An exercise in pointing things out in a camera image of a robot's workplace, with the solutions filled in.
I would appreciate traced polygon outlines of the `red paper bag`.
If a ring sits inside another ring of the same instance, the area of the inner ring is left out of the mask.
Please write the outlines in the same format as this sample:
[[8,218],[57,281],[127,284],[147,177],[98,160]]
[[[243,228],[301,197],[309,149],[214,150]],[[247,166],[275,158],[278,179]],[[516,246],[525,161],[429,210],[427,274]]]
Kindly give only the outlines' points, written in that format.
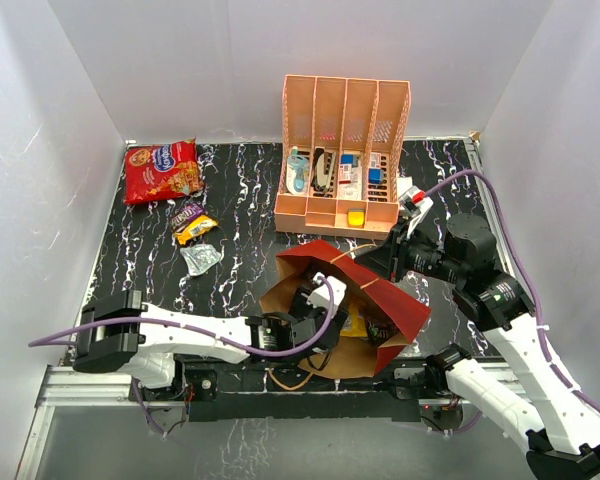
[[325,273],[346,285],[345,299],[359,301],[367,320],[395,329],[377,346],[369,339],[339,337],[330,356],[314,354],[298,363],[316,376],[338,380],[374,377],[416,339],[430,317],[428,306],[323,240],[279,253],[276,264],[279,281],[260,298],[263,312],[287,311],[301,282],[310,273]]

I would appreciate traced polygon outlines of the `silver foil snack packet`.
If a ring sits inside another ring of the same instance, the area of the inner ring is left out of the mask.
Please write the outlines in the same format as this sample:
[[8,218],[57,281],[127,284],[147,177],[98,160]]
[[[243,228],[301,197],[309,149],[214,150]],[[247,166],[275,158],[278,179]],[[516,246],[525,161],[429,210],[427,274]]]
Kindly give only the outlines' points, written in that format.
[[223,259],[223,254],[209,244],[196,244],[180,249],[190,276],[205,274]]

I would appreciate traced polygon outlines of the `purple brown candy packet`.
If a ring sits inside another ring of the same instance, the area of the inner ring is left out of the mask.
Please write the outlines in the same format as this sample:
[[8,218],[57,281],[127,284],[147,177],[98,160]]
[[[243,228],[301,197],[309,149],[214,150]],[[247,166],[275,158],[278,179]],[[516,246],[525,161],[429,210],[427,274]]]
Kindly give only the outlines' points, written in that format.
[[205,213],[205,209],[197,203],[184,205],[170,220],[172,233],[182,232],[190,223]]

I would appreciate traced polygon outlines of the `red cookie snack bag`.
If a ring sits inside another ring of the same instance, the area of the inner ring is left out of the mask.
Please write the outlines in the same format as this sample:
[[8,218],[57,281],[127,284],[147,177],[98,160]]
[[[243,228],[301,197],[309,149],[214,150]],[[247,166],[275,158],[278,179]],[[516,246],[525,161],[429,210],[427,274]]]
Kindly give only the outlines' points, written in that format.
[[173,200],[204,189],[194,139],[129,148],[124,167],[127,205]]

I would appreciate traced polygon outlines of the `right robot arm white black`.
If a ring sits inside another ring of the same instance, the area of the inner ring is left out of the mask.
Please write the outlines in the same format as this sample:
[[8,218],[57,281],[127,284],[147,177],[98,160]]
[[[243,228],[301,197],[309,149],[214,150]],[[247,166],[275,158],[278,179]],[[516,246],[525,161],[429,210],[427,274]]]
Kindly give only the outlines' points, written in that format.
[[469,400],[525,455],[538,479],[594,479],[600,474],[600,414],[565,386],[543,355],[534,305],[521,284],[496,264],[497,242],[486,220],[457,214],[442,245],[400,219],[379,246],[356,263],[397,282],[409,272],[453,285],[458,309],[506,360],[520,397],[453,344],[427,357],[427,388]]

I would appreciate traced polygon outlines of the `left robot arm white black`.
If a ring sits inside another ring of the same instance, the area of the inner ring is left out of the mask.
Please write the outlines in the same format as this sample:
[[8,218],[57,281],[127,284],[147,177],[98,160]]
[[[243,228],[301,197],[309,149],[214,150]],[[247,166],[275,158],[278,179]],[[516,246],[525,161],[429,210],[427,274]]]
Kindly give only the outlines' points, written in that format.
[[182,355],[229,364],[259,360],[297,363],[327,353],[339,341],[346,288],[318,275],[313,289],[299,286],[285,312],[216,318],[177,313],[124,290],[82,310],[73,368],[80,373],[125,373],[166,399],[180,396],[187,376]]

